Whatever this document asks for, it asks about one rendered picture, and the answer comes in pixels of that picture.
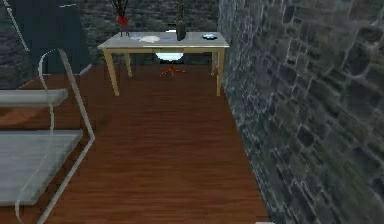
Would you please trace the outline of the dark plant in red pot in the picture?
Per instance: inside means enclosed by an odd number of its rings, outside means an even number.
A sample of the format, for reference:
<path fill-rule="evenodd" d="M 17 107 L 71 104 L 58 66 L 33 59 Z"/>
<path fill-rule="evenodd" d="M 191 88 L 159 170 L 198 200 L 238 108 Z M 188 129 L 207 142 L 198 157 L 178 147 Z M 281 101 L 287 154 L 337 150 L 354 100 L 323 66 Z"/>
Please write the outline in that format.
<path fill-rule="evenodd" d="M 117 22 L 120 25 L 120 36 L 128 36 L 128 17 L 126 16 L 126 9 L 128 0 L 110 0 L 113 8 L 117 13 Z"/>

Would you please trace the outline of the white chair with orange base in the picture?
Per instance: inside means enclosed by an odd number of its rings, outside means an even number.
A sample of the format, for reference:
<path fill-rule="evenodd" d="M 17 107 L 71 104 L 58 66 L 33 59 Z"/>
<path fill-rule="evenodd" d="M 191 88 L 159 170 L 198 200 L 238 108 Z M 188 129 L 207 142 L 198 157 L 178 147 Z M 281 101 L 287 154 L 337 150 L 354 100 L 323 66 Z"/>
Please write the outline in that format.
<path fill-rule="evenodd" d="M 174 66 L 174 63 L 183 57 L 183 53 L 156 53 L 156 56 L 161 60 L 169 61 L 171 63 L 168 69 L 160 73 L 160 76 L 164 76 L 166 74 L 174 76 L 175 73 L 184 73 L 184 70 Z"/>

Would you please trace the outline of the pale wooden table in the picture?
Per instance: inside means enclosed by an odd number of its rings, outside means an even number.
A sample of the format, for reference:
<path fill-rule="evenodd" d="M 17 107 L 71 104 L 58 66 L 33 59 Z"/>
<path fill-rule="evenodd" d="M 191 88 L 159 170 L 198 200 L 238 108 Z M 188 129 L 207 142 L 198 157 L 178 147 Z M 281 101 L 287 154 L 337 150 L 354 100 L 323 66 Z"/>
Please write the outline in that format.
<path fill-rule="evenodd" d="M 113 93 L 119 96 L 119 87 L 113 63 L 113 54 L 124 54 L 126 68 L 129 76 L 132 76 L 130 66 L 131 54 L 155 54 L 155 53 L 211 53 L 212 75 L 216 76 L 216 95 L 221 95 L 223 68 L 225 61 L 225 50 L 230 47 L 220 32 L 213 32 L 218 38 L 215 40 L 204 40 L 201 36 L 204 32 L 188 32 L 182 41 L 177 40 L 174 32 L 131 32 L 129 36 L 120 36 L 117 33 L 98 46 L 103 52 Z M 139 42 L 131 40 L 132 36 L 158 36 L 160 41 L 155 43 Z"/>

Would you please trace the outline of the white cloth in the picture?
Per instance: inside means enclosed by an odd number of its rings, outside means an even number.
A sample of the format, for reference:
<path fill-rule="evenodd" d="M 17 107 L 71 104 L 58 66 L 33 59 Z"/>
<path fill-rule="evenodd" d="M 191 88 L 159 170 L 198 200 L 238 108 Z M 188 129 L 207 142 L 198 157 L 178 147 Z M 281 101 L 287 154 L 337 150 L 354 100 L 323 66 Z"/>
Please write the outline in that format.
<path fill-rule="evenodd" d="M 147 43 L 155 43 L 160 41 L 158 36 L 132 36 L 131 40 L 139 41 L 139 42 L 147 42 Z"/>

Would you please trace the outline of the dark brown tall bottle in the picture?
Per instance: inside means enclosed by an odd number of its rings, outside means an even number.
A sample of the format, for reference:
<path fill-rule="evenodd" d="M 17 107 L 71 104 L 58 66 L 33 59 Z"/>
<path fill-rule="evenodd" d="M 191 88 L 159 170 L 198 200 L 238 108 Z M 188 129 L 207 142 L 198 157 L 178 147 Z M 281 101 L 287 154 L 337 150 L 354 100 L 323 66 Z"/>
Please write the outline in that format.
<path fill-rule="evenodd" d="M 184 20 L 184 0 L 178 0 L 176 35 L 178 41 L 184 40 L 186 36 L 186 24 Z"/>

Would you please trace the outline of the dark blue door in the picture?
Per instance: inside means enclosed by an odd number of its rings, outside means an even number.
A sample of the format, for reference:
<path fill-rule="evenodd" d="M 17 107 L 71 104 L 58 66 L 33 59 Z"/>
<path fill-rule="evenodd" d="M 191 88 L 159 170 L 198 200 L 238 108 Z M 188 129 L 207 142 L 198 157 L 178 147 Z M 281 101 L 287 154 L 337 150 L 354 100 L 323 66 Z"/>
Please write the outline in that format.
<path fill-rule="evenodd" d="M 68 58 L 72 72 L 81 75 L 91 67 L 87 37 L 76 0 L 7 0 L 21 36 L 38 68 L 43 54 L 44 74 L 63 74 L 65 68 L 57 48 Z"/>

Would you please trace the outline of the grey metal frame shelf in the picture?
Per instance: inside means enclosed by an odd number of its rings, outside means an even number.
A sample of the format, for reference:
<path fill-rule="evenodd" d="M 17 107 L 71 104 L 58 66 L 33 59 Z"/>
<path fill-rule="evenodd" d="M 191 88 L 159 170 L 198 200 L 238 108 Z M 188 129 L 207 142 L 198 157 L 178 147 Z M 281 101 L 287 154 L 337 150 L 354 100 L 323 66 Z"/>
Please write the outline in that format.
<path fill-rule="evenodd" d="M 47 130 L 0 130 L 0 207 L 12 206 L 18 224 L 25 224 L 20 215 L 20 208 L 38 202 L 83 135 L 88 134 L 88 142 L 36 221 L 36 224 L 45 223 L 95 141 L 95 133 L 67 54 L 62 49 L 57 51 L 85 123 L 85 130 L 55 128 L 54 108 L 68 97 L 66 89 L 49 89 L 46 84 L 43 84 L 40 90 L 0 90 L 0 108 L 46 107 L 49 109 L 50 127 Z"/>

